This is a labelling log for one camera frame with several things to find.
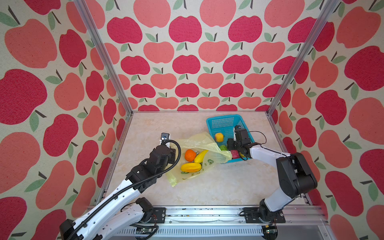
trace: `basket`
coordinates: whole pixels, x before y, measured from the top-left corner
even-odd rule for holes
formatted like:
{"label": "basket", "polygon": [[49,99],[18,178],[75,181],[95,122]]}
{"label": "basket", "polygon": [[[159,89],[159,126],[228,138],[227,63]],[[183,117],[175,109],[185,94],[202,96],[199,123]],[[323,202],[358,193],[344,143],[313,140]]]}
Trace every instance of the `basket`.
{"label": "basket", "polygon": [[[245,125],[243,118],[238,114],[219,116],[219,117],[213,117],[213,118],[207,119],[209,134],[213,137],[213,139],[215,139],[216,133],[221,132],[224,135],[224,141],[216,142],[219,147],[221,145],[227,145],[228,138],[233,138],[233,128],[236,125],[239,125],[241,128],[245,128],[247,131],[249,131],[247,126]],[[253,137],[250,133],[248,133],[248,136],[251,139],[251,142],[254,142]],[[232,159],[232,160],[229,160],[228,162],[238,162],[238,161],[242,161],[242,159],[241,158]]]}

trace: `red fruit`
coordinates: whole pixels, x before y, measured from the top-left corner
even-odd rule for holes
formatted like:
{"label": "red fruit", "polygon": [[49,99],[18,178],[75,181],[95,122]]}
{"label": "red fruit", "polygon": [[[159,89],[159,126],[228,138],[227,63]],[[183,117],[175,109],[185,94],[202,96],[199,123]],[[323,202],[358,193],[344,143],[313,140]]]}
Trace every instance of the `red fruit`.
{"label": "red fruit", "polygon": [[290,137],[283,138],[283,143],[284,143],[284,145],[287,148],[287,151],[289,153],[296,153],[297,152],[296,147],[294,146],[293,141]]}
{"label": "red fruit", "polygon": [[0,240],[7,240],[11,236],[12,231],[23,220],[26,209],[26,202],[21,197],[0,199]]}
{"label": "red fruit", "polygon": [[243,85],[240,83],[227,83],[220,87],[218,93],[222,97],[234,97],[241,96],[244,92]]}
{"label": "red fruit", "polygon": [[195,74],[200,70],[200,61],[194,55],[181,55],[173,60],[172,68],[178,74]]}
{"label": "red fruit", "polygon": [[100,93],[104,90],[104,81],[101,75],[92,71],[91,75],[87,77],[87,81],[85,83],[85,91],[90,100],[97,101],[99,99]]}
{"label": "red fruit", "polygon": [[155,105],[141,105],[138,111],[159,111],[159,109]]}
{"label": "red fruit", "polygon": [[379,239],[384,239],[384,205],[375,205],[367,211],[367,224]]}
{"label": "red fruit", "polygon": [[61,3],[59,0],[24,0],[25,3],[35,12],[40,15],[46,15],[52,9],[60,9]]}
{"label": "red fruit", "polygon": [[216,111],[237,111],[237,106],[236,105],[221,105],[216,109]]}
{"label": "red fruit", "polygon": [[263,90],[263,96],[266,98],[273,98],[280,89],[280,86],[281,85],[277,83],[269,85]]}
{"label": "red fruit", "polygon": [[177,17],[169,24],[169,36],[178,43],[197,42],[201,37],[201,25],[194,16]]}
{"label": "red fruit", "polygon": [[87,49],[81,37],[72,29],[60,36],[59,50],[68,66],[75,68],[87,57]]}
{"label": "red fruit", "polygon": [[199,109],[195,105],[181,105],[177,109],[178,111],[198,111]]}
{"label": "red fruit", "polygon": [[353,105],[349,124],[367,141],[384,144],[384,107],[376,98],[364,98]]}
{"label": "red fruit", "polygon": [[372,149],[363,153],[360,157],[361,169],[368,174],[377,188],[384,194],[384,150],[383,149]]}
{"label": "red fruit", "polygon": [[106,124],[111,124],[113,117],[116,114],[116,103],[112,99],[107,100],[107,104],[104,106],[103,116]]}
{"label": "red fruit", "polygon": [[[292,67],[296,57],[288,56],[280,59],[273,67],[273,72],[276,74],[287,74]],[[310,69],[307,62],[303,62],[295,74],[295,80],[298,84],[302,84],[308,77]]]}
{"label": "red fruit", "polygon": [[204,0],[200,5],[201,20],[210,27],[227,26],[236,12],[234,0]]}
{"label": "red fruit", "polygon": [[37,140],[26,132],[13,132],[0,143],[0,194],[22,182],[40,158]]}
{"label": "red fruit", "polygon": [[111,151],[113,150],[113,145],[116,142],[115,137],[116,137],[116,135],[115,135],[115,131],[113,130],[113,128],[111,128],[111,127],[108,128],[107,134],[105,135],[103,143],[101,144],[101,151],[103,152],[104,155],[110,154]]}
{"label": "red fruit", "polygon": [[306,147],[313,147],[316,143],[316,128],[312,126],[311,120],[301,118],[296,123],[296,132],[301,137],[301,141]]}
{"label": "red fruit", "polygon": [[22,27],[9,29],[5,33],[4,42],[9,53],[29,68],[46,68],[49,61],[57,57],[57,47],[51,32],[36,19],[29,19]]}
{"label": "red fruit", "polygon": [[151,70],[148,62],[143,57],[140,57],[140,56],[125,57],[123,60],[121,60],[120,65],[121,65],[121,69],[129,75],[135,75],[135,74],[146,75]]}
{"label": "red fruit", "polygon": [[137,98],[153,98],[156,95],[155,89],[149,84],[135,84],[131,87],[131,93]]}
{"label": "red fruit", "polygon": [[359,216],[364,210],[361,194],[357,191],[347,175],[331,171],[325,175],[325,183],[333,193],[340,208],[350,216]]}
{"label": "red fruit", "polygon": [[233,42],[256,41],[263,31],[262,21],[258,16],[250,18],[242,16],[232,22],[228,30],[228,37]]}
{"label": "red fruit", "polygon": [[316,99],[316,109],[324,120],[330,125],[341,123],[347,116],[347,106],[342,98],[339,98],[335,90],[328,90],[321,93]]}
{"label": "red fruit", "polygon": [[87,210],[95,190],[95,180],[92,177],[85,179],[81,185],[79,195],[77,195],[72,205],[71,213],[74,218],[80,217]]}
{"label": "red fruit", "polygon": [[135,20],[125,18],[112,18],[107,24],[109,37],[117,43],[139,43],[143,33]]}
{"label": "red fruit", "polygon": [[62,155],[78,131],[79,126],[74,117],[68,114],[56,116],[53,124],[45,130],[43,139],[44,150],[52,157]]}
{"label": "red fruit", "polygon": [[223,70],[226,73],[246,73],[251,69],[251,59],[248,55],[233,55],[227,58],[223,64]]}
{"label": "red fruit", "polygon": [[348,60],[344,73],[361,89],[378,90],[384,86],[384,53],[378,46],[363,48]]}
{"label": "red fruit", "polygon": [[170,19],[170,6],[167,0],[136,0],[133,12],[139,22],[149,28],[165,27]]}
{"label": "red fruit", "polygon": [[121,137],[122,131],[124,129],[124,126],[125,126],[125,121],[124,121],[124,119],[121,118],[119,120],[118,126],[116,127],[116,138],[118,139],[118,141],[120,141],[120,137]]}
{"label": "red fruit", "polygon": [[308,195],[311,199],[311,202],[315,206],[321,206],[321,210],[323,211],[325,215],[325,219],[328,220],[328,210],[327,205],[324,203],[324,201],[321,199],[319,190],[313,189],[308,192]]}
{"label": "red fruit", "polygon": [[197,97],[199,93],[200,93],[199,87],[194,83],[190,83],[190,84],[182,83],[175,88],[175,94],[181,98],[185,98],[185,97],[194,98],[194,97]]}
{"label": "red fruit", "polygon": [[66,218],[67,215],[63,209],[57,209],[48,213],[40,220],[31,240],[56,239],[60,232],[59,227]]}
{"label": "red fruit", "polygon": [[53,208],[64,198],[74,178],[73,166],[69,161],[56,163],[51,175],[36,195],[36,206],[41,210]]}
{"label": "red fruit", "polygon": [[[269,108],[269,105],[262,105],[262,106],[258,107],[255,111],[267,111],[268,108]],[[273,119],[273,121],[276,124],[277,120],[278,120],[278,114],[277,114],[277,110],[276,109],[272,113],[272,119]]]}
{"label": "red fruit", "polygon": [[92,167],[93,161],[99,154],[99,145],[93,141],[88,140],[83,144],[83,149],[77,155],[76,171],[78,174],[86,175]]}
{"label": "red fruit", "polygon": [[8,70],[0,89],[0,122],[7,125],[24,122],[47,99],[44,83],[21,69]]}
{"label": "red fruit", "polygon": [[[288,33],[288,40],[291,43],[304,43],[307,39],[316,19],[308,17],[297,22]],[[313,44],[316,51],[324,51],[332,42],[335,35],[333,22],[327,22]]]}
{"label": "red fruit", "polygon": [[345,217],[335,214],[329,223],[337,240],[358,240],[355,230]]}
{"label": "red fruit", "polygon": [[291,102],[291,91],[289,89],[285,90],[285,93],[281,97],[280,102],[283,107],[288,107],[289,103]]}
{"label": "red fruit", "polygon": [[107,172],[112,160],[110,157],[106,157],[101,163],[101,167],[97,172],[97,186],[102,187],[105,176],[107,176]]}

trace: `printed green leaf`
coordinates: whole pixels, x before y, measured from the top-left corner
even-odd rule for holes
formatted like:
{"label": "printed green leaf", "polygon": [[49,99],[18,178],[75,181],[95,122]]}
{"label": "printed green leaf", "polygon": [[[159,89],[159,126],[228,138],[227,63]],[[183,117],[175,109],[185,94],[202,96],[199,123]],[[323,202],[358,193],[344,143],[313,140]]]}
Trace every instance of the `printed green leaf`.
{"label": "printed green leaf", "polygon": [[326,167],[321,162],[315,162],[315,164],[320,169],[326,169]]}
{"label": "printed green leaf", "polygon": [[173,5],[173,10],[179,9],[183,5],[183,0],[177,0]]}
{"label": "printed green leaf", "polygon": [[86,116],[87,116],[87,114],[85,112],[79,113],[77,115],[78,118],[85,118]]}
{"label": "printed green leaf", "polygon": [[379,195],[379,191],[377,189],[376,184],[371,183],[368,186],[368,193],[369,193],[369,196],[371,197],[372,201],[375,201],[377,199],[377,196]]}
{"label": "printed green leaf", "polygon": [[314,58],[316,57],[316,49],[315,48],[313,48],[312,49],[312,52],[311,52],[311,58],[312,58],[312,60],[314,61]]}
{"label": "printed green leaf", "polygon": [[345,3],[341,2],[339,6],[339,11],[338,11],[339,17],[341,18],[343,17],[344,9],[345,9]]}
{"label": "printed green leaf", "polygon": [[299,45],[300,45],[300,43],[296,43],[296,44],[290,46],[290,47],[287,49],[287,52],[292,51],[292,50],[295,50]]}
{"label": "printed green leaf", "polygon": [[67,200],[67,202],[65,203],[65,205],[68,205],[70,204],[71,202],[73,202],[77,197],[77,194],[73,194],[72,196],[70,196]]}
{"label": "printed green leaf", "polygon": [[361,149],[359,144],[352,142],[352,141],[346,141],[344,144],[345,144],[345,146],[347,146],[351,149]]}
{"label": "printed green leaf", "polygon": [[272,81],[273,81],[273,80],[279,80],[279,79],[282,78],[283,76],[284,76],[284,74],[278,75],[277,77],[273,78]]}
{"label": "printed green leaf", "polygon": [[233,78],[233,76],[234,76],[234,75],[235,75],[234,73],[232,73],[232,74],[229,74],[229,75],[228,75],[228,77],[226,77],[226,78],[225,78],[225,80],[228,80],[228,79],[231,79],[231,78]]}
{"label": "printed green leaf", "polygon": [[236,44],[231,48],[231,50],[236,50],[236,49],[238,49],[240,46],[241,46],[241,42],[236,43]]}
{"label": "printed green leaf", "polygon": [[317,7],[318,5],[321,4],[321,1],[322,1],[322,0],[315,0],[313,3],[311,3],[311,5],[309,5],[309,6],[307,7],[306,10],[312,10],[312,9],[314,9],[315,7]]}
{"label": "printed green leaf", "polygon": [[152,35],[152,34],[149,34],[149,33],[146,33],[145,34],[147,36],[147,38],[152,41],[152,42],[156,42],[156,38]]}
{"label": "printed green leaf", "polygon": [[120,52],[124,52],[127,49],[128,49],[128,43],[124,43],[123,45],[121,45]]}
{"label": "printed green leaf", "polygon": [[176,51],[180,51],[185,46],[185,43],[179,43],[179,45],[176,47]]}
{"label": "printed green leaf", "polygon": [[251,3],[251,0],[244,0],[244,1],[240,4],[239,9],[244,9],[244,8],[246,8],[250,3]]}
{"label": "printed green leaf", "polygon": [[93,43],[90,40],[86,40],[85,43],[90,46],[91,48],[95,47]]}
{"label": "printed green leaf", "polygon": [[209,41],[211,41],[211,42],[214,41],[214,37],[212,36],[212,34],[210,34],[210,33],[205,33],[205,36],[207,37],[207,39],[208,39]]}
{"label": "printed green leaf", "polygon": [[18,26],[17,22],[7,14],[0,12],[0,22],[7,26]]}
{"label": "printed green leaf", "polygon": [[161,70],[158,69],[158,68],[153,68],[153,70],[155,70],[155,72],[157,72],[158,74],[161,74]]}
{"label": "printed green leaf", "polygon": [[307,96],[308,97],[314,97],[314,96],[316,96],[317,94],[315,93],[315,92],[309,92],[308,94],[307,94]]}
{"label": "printed green leaf", "polygon": [[372,8],[371,8],[371,11],[372,12],[375,12],[375,11],[378,11],[380,9],[382,9],[384,7],[384,0],[381,0],[379,1],[378,3],[376,3]]}
{"label": "printed green leaf", "polygon": [[39,126],[39,116],[36,112],[33,112],[29,117],[29,125],[31,126],[32,132],[36,131]]}
{"label": "printed green leaf", "polygon": [[31,192],[33,190],[36,190],[38,189],[39,187],[41,187],[45,182],[45,179],[39,179],[39,180],[36,180],[34,182],[32,182],[26,189],[24,192]]}
{"label": "printed green leaf", "polygon": [[61,83],[60,78],[58,78],[56,76],[49,76],[45,80],[47,80],[48,82],[53,83],[53,84],[60,84]]}
{"label": "printed green leaf", "polygon": [[272,42],[272,36],[269,33],[264,33],[264,38],[267,42]]}
{"label": "printed green leaf", "polygon": [[353,84],[351,87],[351,97],[353,100],[356,100],[356,98],[359,95],[359,86],[357,84]]}
{"label": "printed green leaf", "polygon": [[72,158],[72,155],[73,155],[73,145],[70,144],[70,145],[68,146],[68,157],[69,157],[69,158]]}
{"label": "printed green leaf", "polygon": [[344,56],[338,56],[332,60],[332,63],[337,64],[337,63],[344,61],[345,59],[346,59],[346,57],[344,57]]}
{"label": "printed green leaf", "polygon": [[319,125],[320,125],[321,130],[324,128],[324,124],[325,124],[324,118],[321,117],[319,120]]}
{"label": "printed green leaf", "polygon": [[209,69],[209,68],[207,68],[207,67],[203,67],[203,69],[204,69],[204,71],[205,71],[206,73],[211,73],[211,69]]}
{"label": "printed green leaf", "polygon": [[105,10],[111,11],[114,6],[115,6],[115,1],[114,0],[108,0],[107,4],[105,5]]}
{"label": "printed green leaf", "polygon": [[92,175],[95,174],[95,170],[96,170],[96,164],[92,164]]}
{"label": "printed green leaf", "polygon": [[336,210],[336,199],[334,197],[331,198],[331,207],[332,207],[332,210],[335,211]]}
{"label": "printed green leaf", "polygon": [[55,17],[53,16],[52,12],[48,13],[48,24],[49,24],[49,28],[51,30],[53,30],[55,28],[56,21],[55,21]]}
{"label": "printed green leaf", "polygon": [[79,74],[80,74],[80,77],[83,75],[83,72],[84,72],[83,65],[79,64]]}

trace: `yellow plastic bag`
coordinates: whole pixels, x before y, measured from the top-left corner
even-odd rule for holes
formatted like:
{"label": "yellow plastic bag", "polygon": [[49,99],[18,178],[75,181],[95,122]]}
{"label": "yellow plastic bag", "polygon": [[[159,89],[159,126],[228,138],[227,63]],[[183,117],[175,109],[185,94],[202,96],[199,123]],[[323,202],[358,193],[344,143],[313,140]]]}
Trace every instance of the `yellow plastic bag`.
{"label": "yellow plastic bag", "polygon": [[[181,157],[177,165],[169,172],[166,173],[168,181],[172,187],[176,186],[181,181],[187,180],[198,176],[199,174],[205,173],[209,169],[212,169],[217,163],[226,163],[232,159],[232,154],[230,151],[221,151],[218,147],[215,140],[207,132],[199,133],[193,135],[188,139],[177,139],[181,148]],[[176,149],[176,156],[178,155],[177,147],[175,144],[170,144],[171,148]],[[184,156],[185,152],[188,149],[192,149],[195,152],[202,152],[208,150],[207,154],[204,156],[204,160],[201,163],[202,168],[198,172],[182,172],[181,165],[188,163]]]}

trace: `wall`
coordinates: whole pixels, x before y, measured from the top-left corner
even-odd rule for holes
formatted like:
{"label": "wall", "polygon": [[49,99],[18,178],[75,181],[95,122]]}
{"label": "wall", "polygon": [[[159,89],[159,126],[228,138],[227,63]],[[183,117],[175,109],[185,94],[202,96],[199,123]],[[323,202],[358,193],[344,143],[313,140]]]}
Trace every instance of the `wall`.
{"label": "wall", "polygon": [[324,28],[335,27],[331,44],[307,55],[309,76],[277,107],[280,136],[310,164],[311,200],[338,240],[384,239],[383,6],[341,2]]}
{"label": "wall", "polygon": [[[125,93],[134,111],[266,110],[323,5],[312,0],[98,2],[106,10],[99,33],[120,51],[112,61],[120,79],[130,82]],[[298,79],[307,74],[304,63]]]}
{"label": "wall", "polygon": [[54,240],[96,201],[126,113],[73,2],[0,12],[0,240]]}

